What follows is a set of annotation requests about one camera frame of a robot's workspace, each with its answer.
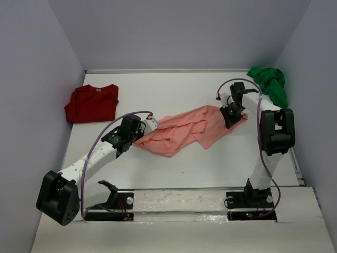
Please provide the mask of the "pink t-shirt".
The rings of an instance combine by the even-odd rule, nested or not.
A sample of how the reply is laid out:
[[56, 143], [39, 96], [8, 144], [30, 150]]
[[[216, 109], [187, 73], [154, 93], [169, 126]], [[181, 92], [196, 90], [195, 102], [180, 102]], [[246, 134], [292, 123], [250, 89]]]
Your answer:
[[231, 134], [236, 126], [248, 119], [246, 113], [239, 123], [226, 128], [220, 108], [204, 105], [174, 116], [159, 120], [159, 126], [149, 134], [133, 143], [142, 148], [165, 157], [172, 157], [187, 145], [198, 142], [204, 149], [211, 147], [222, 136]]

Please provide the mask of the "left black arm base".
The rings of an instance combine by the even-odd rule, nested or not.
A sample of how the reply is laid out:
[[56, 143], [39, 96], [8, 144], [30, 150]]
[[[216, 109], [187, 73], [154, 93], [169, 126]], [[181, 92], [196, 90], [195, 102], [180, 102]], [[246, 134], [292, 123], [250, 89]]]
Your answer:
[[101, 180], [100, 186], [108, 188], [110, 194], [105, 203], [94, 205], [84, 217], [86, 221], [133, 221], [133, 192], [122, 192], [108, 181]]

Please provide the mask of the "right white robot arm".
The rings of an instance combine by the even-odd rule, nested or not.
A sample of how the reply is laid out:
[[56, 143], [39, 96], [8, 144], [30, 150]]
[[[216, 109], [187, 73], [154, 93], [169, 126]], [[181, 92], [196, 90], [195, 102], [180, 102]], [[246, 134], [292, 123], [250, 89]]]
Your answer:
[[255, 169], [248, 178], [242, 192], [227, 194], [229, 207], [253, 208], [272, 199], [270, 186], [273, 175], [282, 157], [295, 144], [294, 113], [282, 109], [263, 98], [259, 86], [247, 89], [245, 79], [232, 79], [230, 93], [217, 92], [227, 129], [233, 128], [243, 119], [243, 111], [256, 116], [259, 155]]

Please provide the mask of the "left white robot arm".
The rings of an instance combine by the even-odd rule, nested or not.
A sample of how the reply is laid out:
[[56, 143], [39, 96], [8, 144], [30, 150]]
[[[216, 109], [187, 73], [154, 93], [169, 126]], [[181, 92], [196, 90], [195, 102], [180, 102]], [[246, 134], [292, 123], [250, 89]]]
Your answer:
[[106, 180], [94, 186], [96, 196], [85, 194], [85, 183], [101, 168], [128, 151], [134, 142], [158, 127], [149, 115], [141, 119], [128, 113], [119, 118], [121, 124], [112, 128], [108, 124], [98, 135], [89, 152], [59, 172], [49, 171], [42, 180], [36, 208], [62, 226], [68, 225], [77, 215], [85, 218], [94, 206], [107, 209], [118, 200], [118, 189]]

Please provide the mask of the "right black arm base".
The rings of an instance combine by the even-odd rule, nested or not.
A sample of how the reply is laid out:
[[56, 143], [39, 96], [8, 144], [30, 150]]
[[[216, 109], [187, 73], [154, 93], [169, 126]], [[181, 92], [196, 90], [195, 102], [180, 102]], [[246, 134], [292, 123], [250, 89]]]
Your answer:
[[245, 186], [242, 191], [229, 191], [226, 193], [224, 206], [229, 221], [277, 221], [270, 188], [259, 190]]

